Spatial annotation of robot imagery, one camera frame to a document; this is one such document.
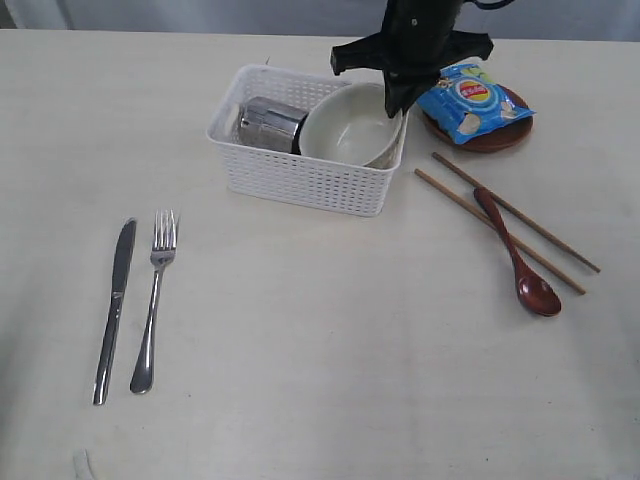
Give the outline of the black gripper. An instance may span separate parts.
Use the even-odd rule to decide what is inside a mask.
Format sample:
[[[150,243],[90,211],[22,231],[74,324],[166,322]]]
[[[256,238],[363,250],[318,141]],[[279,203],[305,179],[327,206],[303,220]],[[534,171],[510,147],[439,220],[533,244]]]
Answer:
[[[455,0],[389,1],[379,32],[331,51],[333,72],[380,71],[389,118],[404,115],[440,80],[440,71],[470,57],[487,59],[493,42],[486,33],[457,31],[463,6]]]

